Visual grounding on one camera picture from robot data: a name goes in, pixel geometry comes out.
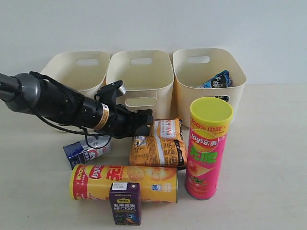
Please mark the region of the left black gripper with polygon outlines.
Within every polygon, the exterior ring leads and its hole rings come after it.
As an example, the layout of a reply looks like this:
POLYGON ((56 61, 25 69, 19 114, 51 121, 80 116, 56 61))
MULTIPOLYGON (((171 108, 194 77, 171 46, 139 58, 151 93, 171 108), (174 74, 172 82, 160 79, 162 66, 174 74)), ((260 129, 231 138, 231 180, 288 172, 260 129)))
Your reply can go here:
POLYGON ((109 135, 116 139, 149 136, 150 127, 154 122, 151 109, 129 111, 122 105, 107 104, 109 117, 106 124, 96 130, 98 133, 109 135))

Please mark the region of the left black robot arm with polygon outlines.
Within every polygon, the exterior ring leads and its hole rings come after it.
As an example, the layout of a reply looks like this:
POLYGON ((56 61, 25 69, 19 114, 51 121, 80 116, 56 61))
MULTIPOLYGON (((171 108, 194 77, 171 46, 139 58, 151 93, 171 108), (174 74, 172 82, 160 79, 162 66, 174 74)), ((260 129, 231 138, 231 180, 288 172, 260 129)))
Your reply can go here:
POLYGON ((93 98, 38 72, 0 75, 0 99, 14 112, 35 115, 58 130, 75 134, 122 139, 148 136, 154 123, 151 109, 130 111, 117 104, 125 95, 122 80, 101 87, 93 98))

